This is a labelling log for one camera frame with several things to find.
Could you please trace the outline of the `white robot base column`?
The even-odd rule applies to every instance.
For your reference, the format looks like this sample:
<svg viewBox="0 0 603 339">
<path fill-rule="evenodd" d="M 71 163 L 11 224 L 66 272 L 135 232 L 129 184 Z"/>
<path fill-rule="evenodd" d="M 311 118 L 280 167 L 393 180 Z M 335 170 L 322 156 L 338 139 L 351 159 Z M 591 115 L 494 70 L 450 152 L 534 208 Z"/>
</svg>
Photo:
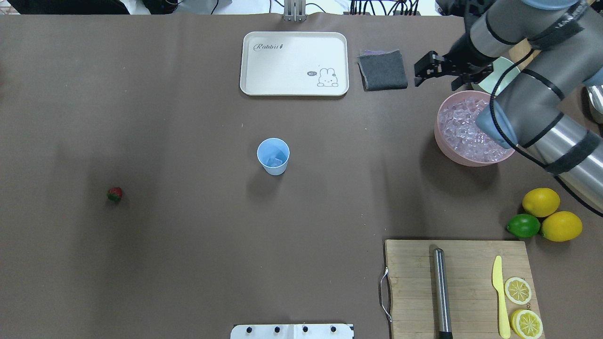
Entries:
<svg viewBox="0 0 603 339">
<path fill-rule="evenodd" d="M 240 324 L 233 327 L 231 339 L 353 339 L 352 324 Z"/>
</svg>

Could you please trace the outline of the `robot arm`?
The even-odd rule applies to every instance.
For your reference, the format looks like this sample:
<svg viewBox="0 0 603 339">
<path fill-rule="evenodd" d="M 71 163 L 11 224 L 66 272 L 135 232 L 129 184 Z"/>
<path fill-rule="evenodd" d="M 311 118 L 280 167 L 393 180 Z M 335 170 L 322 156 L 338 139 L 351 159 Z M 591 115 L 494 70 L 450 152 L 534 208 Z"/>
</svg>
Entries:
<svg viewBox="0 0 603 339">
<path fill-rule="evenodd" d="M 414 83 L 454 75 L 451 88 L 476 83 L 523 40 L 535 56 L 476 123 L 503 148 L 551 174 L 589 210 L 602 214 L 602 138 L 558 105 L 578 86 L 602 83 L 602 17 L 585 0 L 494 0 L 443 56 L 429 51 Z"/>
</svg>

